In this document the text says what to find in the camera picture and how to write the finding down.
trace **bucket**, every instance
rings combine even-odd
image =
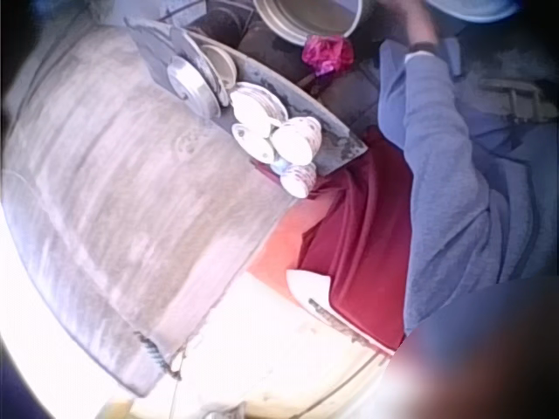
[[[375,0],[254,0],[262,19],[286,41],[310,35],[349,37],[370,16]]]

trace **gray sleeve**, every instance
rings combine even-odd
[[[444,61],[423,55],[408,61],[404,156],[414,180],[407,333],[456,296],[495,284],[500,275],[505,198],[473,166],[468,128],[454,102]]]

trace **hand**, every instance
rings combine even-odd
[[[423,0],[379,0],[379,2],[402,17],[411,45],[420,42],[430,44],[438,42],[431,13],[425,7]]]

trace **person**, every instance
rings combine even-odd
[[[414,178],[409,334],[469,292],[557,274],[557,126],[519,130],[469,107],[440,58],[459,53],[458,43],[439,42],[421,0],[382,3],[403,19],[410,44],[381,46],[379,103],[379,127]]]

